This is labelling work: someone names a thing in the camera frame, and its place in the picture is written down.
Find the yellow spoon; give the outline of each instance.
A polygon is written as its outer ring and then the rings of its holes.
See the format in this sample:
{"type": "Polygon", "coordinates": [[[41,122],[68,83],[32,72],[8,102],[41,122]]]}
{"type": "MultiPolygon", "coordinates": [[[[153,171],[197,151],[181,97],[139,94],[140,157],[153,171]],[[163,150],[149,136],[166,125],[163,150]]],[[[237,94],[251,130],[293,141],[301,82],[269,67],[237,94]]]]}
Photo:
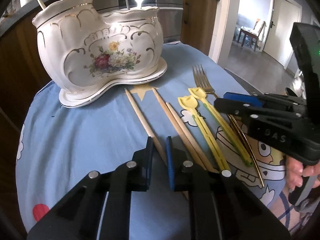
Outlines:
{"type": "Polygon", "coordinates": [[[229,165],[223,156],[216,140],[214,139],[212,133],[210,132],[208,126],[204,122],[203,118],[198,115],[196,111],[196,107],[198,106],[197,100],[193,96],[185,96],[183,98],[178,98],[180,106],[191,112],[193,119],[195,120],[196,124],[198,125],[202,135],[204,136],[205,141],[207,142],[219,168],[221,171],[229,170],[229,165]]]}
{"type": "Polygon", "coordinates": [[[190,94],[195,97],[196,99],[200,100],[204,107],[208,109],[208,111],[212,114],[212,116],[217,120],[217,122],[221,125],[223,131],[226,133],[226,135],[229,137],[235,148],[240,153],[240,156],[242,157],[242,160],[244,164],[248,167],[251,167],[253,165],[252,159],[250,158],[250,155],[240,139],[236,136],[234,131],[230,128],[228,123],[224,120],[224,118],[221,116],[221,114],[215,109],[213,105],[211,105],[206,98],[207,94],[204,92],[202,88],[189,88],[188,89],[190,94]]]}

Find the cartoon eye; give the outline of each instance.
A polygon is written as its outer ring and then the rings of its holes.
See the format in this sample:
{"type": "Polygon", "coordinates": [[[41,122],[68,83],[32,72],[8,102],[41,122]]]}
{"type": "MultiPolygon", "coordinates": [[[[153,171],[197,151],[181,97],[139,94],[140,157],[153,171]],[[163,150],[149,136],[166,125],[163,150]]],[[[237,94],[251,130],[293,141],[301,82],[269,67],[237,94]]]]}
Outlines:
{"type": "Polygon", "coordinates": [[[263,157],[267,157],[271,154],[271,148],[269,145],[264,144],[263,142],[259,142],[259,153],[263,157]]]}

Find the metal fork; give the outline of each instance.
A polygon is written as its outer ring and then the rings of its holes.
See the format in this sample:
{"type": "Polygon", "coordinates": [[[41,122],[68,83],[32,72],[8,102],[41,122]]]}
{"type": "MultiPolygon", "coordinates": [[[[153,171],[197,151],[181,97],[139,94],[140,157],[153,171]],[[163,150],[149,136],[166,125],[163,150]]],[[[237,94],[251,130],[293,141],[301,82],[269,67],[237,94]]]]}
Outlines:
{"type": "MultiPolygon", "coordinates": [[[[215,93],[215,90],[213,89],[213,87],[209,83],[209,80],[203,70],[202,65],[200,65],[200,66],[198,65],[198,66],[192,67],[193,78],[195,80],[196,86],[202,88],[206,94],[211,94],[211,95],[214,95],[215,98],[218,98],[217,94],[215,93]]],[[[259,179],[261,181],[262,187],[264,187],[264,182],[262,179],[261,171],[259,169],[256,157],[253,154],[252,148],[251,148],[250,144],[248,143],[247,138],[245,137],[244,133],[242,132],[241,128],[239,127],[236,119],[234,119],[234,117],[231,114],[227,114],[227,117],[230,121],[231,128],[233,128],[233,130],[236,132],[238,138],[240,139],[240,141],[242,142],[242,144],[244,145],[244,147],[246,148],[246,150],[250,154],[250,156],[253,160],[254,166],[256,168],[256,171],[258,173],[259,179]]]]}

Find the white door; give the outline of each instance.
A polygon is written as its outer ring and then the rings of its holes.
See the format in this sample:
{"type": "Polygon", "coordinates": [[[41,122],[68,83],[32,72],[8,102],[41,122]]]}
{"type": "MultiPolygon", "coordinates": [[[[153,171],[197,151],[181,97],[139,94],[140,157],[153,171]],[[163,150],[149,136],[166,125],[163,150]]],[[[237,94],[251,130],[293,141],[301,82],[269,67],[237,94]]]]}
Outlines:
{"type": "Polygon", "coordinates": [[[300,21],[301,8],[287,0],[274,0],[273,15],[264,51],[285,66],[292,54],[290,35],[294,22],[300,21]]]}

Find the ceramic saucer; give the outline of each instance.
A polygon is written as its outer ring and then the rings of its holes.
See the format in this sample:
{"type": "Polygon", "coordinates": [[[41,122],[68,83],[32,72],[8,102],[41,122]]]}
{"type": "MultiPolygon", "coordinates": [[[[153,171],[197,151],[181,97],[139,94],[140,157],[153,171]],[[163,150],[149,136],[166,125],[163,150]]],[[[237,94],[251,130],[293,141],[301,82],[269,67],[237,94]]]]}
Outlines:
{"type": "Polygon", "coordinates": [[[83,98],[83,99],[73,99],[71,100],[68,97],[68,93],[66,93],[65,90],[61,89],[59,93],[59,100],[60,103],[67,108],[75,108],[75,107],[80,107],[80,106],[86,106],[93,101],[97,100],[99,97],[103,95],[104,92],[106,92],[108,89],[115,85],[140,85],[140,84],[145,84],[148,82],[151,82],[153,80],[156,80],[157,78],[161,77],[167,70],[167,63],[166,61],[160,57],[159,63],[158,63],[158,68],[156,69],[155,72],[153,72],[151,75],[148,75],[143,78],[139,79],[130,79],[130,80],[125,80],[125,79],[115,79],[110,81],[109,83],[105,84],[101,89],[99,89],[96,93],[93,95],[83,98]]]}

